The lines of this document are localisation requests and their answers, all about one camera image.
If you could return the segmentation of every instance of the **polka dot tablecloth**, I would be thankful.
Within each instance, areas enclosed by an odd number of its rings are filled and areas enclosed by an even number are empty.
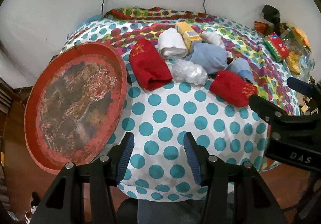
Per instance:
[[[227,50],[230,47],[235,56],[251,61],[259,95],[289,114],[298,111],[295,93],[286,85],[287,67],[275,63],[257,32],[241,24],[161,8],[114,9],[100,20],[85,23],[71,35],[62,52],[78,43],[100,40],[113,44],[122,54],[128,71],[126,100],[119,124],[101,155],[117,145],[126,131],[134,134],[134,150],[125,178],[118,186],[132,198],[205,199],[207,187],[195,183],[184,151],[186,132],[191,132],[209,154],[228,163],[250,161],[258,170],[276,164],[263,158],[267,124],[250,107],[236,108],[211,94],[208,91],[211,80],[202,87],[171,82],[153,91],[138,85],[128,61],[130,49],[142,37],[156,45],[159,34],[178,20],[188,21],[196,32],[212,30],[220,34]]]

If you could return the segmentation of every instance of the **yellow box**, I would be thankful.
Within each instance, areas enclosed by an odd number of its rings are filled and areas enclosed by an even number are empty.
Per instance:
[[[198,33],[185,21],[177,22],[175,24],[175,29],[183,37],[184,43],[188,49],[188,55],[193,51],[194,45],[203,41]]]

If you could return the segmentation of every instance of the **crumpled plastic bag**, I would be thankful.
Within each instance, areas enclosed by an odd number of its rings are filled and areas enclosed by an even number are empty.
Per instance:
[[[188,82],[195,85],[205,85],[207,73],[199,64],[182,59],[176,60],[170,69],[173,79],[178,82]]]

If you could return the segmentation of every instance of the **brown floor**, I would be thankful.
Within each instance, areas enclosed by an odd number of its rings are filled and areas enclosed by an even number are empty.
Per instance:
[[[14,101],[8,114],[4,129],[3,150],[5,153],[4,174],[10,203],[18,219],[24,218],[29,208],[30,195],[36,191],[43,196],[54,179],[54,175],[40,169],[30,157],[24,138],[24,108]],[[262,177],[277,198],[282,208],[296,204],[307,185],[309,172],[287,165],[262,173]],[[128,198],[118,188],[112,188],[115,209]],[[89,190],[85,186],[84,203],[86,216],[89,218]],[[289,223],[295,210],[286,214]]]

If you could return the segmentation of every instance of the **folded red sock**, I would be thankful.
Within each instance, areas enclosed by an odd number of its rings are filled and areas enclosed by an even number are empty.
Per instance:
[[[129,62],[139,85],[146,90],[160,88],[173,79],[155,46],[144,38],[139,39],[132,48]]]
[[[219,71],[209,90],[236,107],[247,106],[248,97],[257,94],[253,84],[230,71]]]

